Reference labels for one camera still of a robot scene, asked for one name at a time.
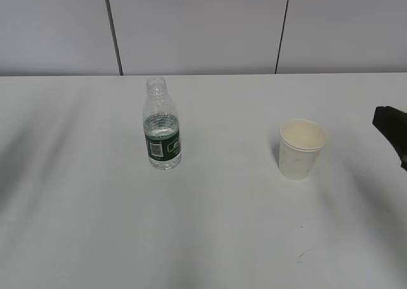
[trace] panel seam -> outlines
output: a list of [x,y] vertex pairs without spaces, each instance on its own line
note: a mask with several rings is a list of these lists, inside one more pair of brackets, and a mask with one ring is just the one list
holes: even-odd
[[112,16],[112,9],[110,7],[110,0],[104,0],[104,2],[106,4],[107,16],[109,17],[110,31],[111,31],[112,39],[113,39],[114,54],[116,55],[117,66],[119,68],[119,75],[123,75],[123,67],[121,66],[120,51],[119,51],[119,46],[117,43],[116,29],[114,28],[114,23],[113,23],[113,16]]
[[277,74],[277,69],[279,68],[280,52],[281,52],[281,46],[282,46],[282,38],[284,37],[284,29],[286,28],[286,19],[287,19],[287,11],[288,11],[288,3],[289,3],[289,1],[290,0],[287,0],[286,11],[284,12],[284,19],[283,19],[283,22],[282,22],[281,36],[280,36],[280,43],[279,43],[279,52],[277,53],[277,61],[275,62],[274,74]]

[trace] plastic water bottle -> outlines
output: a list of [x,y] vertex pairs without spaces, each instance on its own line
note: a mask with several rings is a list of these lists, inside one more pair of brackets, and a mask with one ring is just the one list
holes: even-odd
[[142,114],[151,165],[169,170],[181,161],[181,143],[176,107],[162,77],[147,80],[147,99]]

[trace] paper cup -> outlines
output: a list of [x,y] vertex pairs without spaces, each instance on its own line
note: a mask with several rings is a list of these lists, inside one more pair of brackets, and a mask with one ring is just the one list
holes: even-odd
[[280,172],[291,180],[306,178],[325,143],[325,131],[314,122],[287,122],[280,130]]

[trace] white wall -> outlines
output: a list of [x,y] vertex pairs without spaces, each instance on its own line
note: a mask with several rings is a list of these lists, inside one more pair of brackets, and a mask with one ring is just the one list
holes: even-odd
[[111,0],[124,74],[274,73],[286,0]]
[[407,0],[290,0],[278,73],[407,71]]
[[0,75],[118,74],[104,0],[0,0]]

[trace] cup rim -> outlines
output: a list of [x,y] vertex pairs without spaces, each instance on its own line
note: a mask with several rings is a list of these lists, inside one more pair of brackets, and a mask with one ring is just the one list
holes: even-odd
[[[322,143],[322,145],[321,145],[321,146],[318,146],[318,147],[300,147],[300,146],[295,146],[295,145],[290,144],[290,143],[283,137],[282,130],[283,130],[283,128],[285,127],[286,124],[288,124],[288,123],[290,123],[290,122],[293,122],[293,121],[305,121],[305,122],[311,123],[311,124],[313,124],[313,125],[316,125],[316,126],[317,126],[319,129],[321,129],[322,132],[324,133],[324,136],[325,136],[324,143]],[[320,151],[320,150],[325,146],[325,144],[326,144],[326,131],[325,131],[324,128],[321,127],[321,125],[317,124],[316,122],[310,121],[309,119],[290,119],[289,121],[285,122],[285,123],[281,126],[281,128],[280,128],[280,138],[281,138],[281,140],[282,140],[287,146],[291,147],[292,149],[295,149],[296,151],[315,152],[315,151]]]

